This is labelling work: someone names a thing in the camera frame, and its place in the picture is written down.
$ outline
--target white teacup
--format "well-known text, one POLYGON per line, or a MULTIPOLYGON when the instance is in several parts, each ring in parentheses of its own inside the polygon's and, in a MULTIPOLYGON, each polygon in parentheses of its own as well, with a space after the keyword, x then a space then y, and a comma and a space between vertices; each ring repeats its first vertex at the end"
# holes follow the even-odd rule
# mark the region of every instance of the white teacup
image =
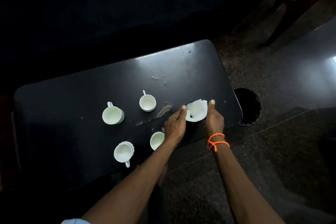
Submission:
POLYGON ((141 109, 145 112, 153 111, 156 107, 156 100, 154 96, 147 95, 144 90, 142 92, 144 93, 144 95, 141 97, 139 101, 141 109))
POLYGON ((129 168, 129 160, 134 154, 134 146, 130 142, 121 142, 114 149, 114 158, 116 161, 125 163, 126 167, 129 168))
POLYGON ((156 150, 165 140, 165 134, 162 132, 155 132, 152 137, 151 140, 149 142, 149 144, 151 145, 153 150, 156 150))
POLYGON ((111 102, 107 102, 107 106, 108 107, 103 111, 103 121, 106 124, 119 124, 124 120, 125 115, 122 109, 113 106, 111 102))

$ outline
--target tiled floor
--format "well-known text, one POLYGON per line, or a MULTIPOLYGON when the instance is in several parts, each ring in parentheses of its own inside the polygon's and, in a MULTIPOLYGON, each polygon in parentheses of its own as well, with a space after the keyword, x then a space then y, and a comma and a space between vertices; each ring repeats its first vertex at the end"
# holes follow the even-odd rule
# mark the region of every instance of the tiled floor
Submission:
MULTIPOLYGON (((213 39, 232 86, 253 90, 263 108, 257 124, 231 128, 226 138, 251 181, 286 223, 333 223, 333 154, 324 138, 336 127, 336 33, 309 35, 312 42, 334 42, 323 52, 300 39, 292 42, 329 21, 336 14, 336 0, 320 1, 273 45, 259 48, 284 12, 281 6, 265 18, 272 1, 264 0, 232 35, 213 39)), ((330 27, 336 28, 336 20, 330 27)), ((173 223, 233 223, 206 139, 173 153, 164 189, 173 223)))

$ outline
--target tissue paper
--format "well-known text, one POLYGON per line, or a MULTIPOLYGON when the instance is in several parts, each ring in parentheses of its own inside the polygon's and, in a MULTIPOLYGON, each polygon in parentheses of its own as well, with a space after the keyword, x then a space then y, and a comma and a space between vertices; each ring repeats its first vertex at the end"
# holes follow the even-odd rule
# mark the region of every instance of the tissue paper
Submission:
POLYGON ((186 120, 197 122, 203 120, 208 114, 208 102, 206 100, 196 100, 195 102, 188 103, 186 120))

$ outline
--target table surface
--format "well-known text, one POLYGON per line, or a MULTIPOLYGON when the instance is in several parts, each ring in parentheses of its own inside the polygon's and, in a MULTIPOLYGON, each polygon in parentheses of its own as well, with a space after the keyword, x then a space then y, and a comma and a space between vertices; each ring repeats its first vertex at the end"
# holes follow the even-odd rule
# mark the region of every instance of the table surface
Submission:
MULTIPOLYGON (((216 100, 225 128, 242 119, 237 98, 209 40, 25 85, 15 93, 22 183, 65 191, 119 171, 126 167, 114 159, 113 152, 122 141, 135 147, 130 160, 134 166, 153 152, 150 137, 161 131, 168 116, 198 99, 216 100), (139 106, 143 90, 156 98, 152 112, 139 106), (122 123, 103 122, 108 101, 124 111, 122 123), (172 109, 157 118, 166 105, 172 109)), ((204 120, 187 122, 179 147, 204 138, 202 124, 204 120)))

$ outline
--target orange string bracelet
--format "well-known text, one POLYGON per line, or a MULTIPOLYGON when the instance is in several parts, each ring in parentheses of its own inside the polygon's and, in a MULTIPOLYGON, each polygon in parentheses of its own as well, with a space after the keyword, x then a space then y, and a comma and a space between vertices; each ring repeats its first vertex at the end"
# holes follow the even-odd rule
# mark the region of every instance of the orange string bracelet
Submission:
POLYGON ((209 140, 208 140, 208 148, 209 148, 210 151, 211 151, 211 147, 212 147, 212 146, 215 146, 215 152, 217 152, 216 144, 218 144, 218 143, 225 143, 225 144, 227 144, 227 145, 229 146, 229 148, 230 148, 230 145, 229 145, 227 142, 225 142, 225 141, 219 141, 219 142, 212 142, 212 141, 210 141, 210 140, 212 139, 212 137, 214 137, 214 136, 223 136, 223 138, 225 137, 224 134, 220 134, 220 133, 213 134, 213 135, 209 138, 209 140))

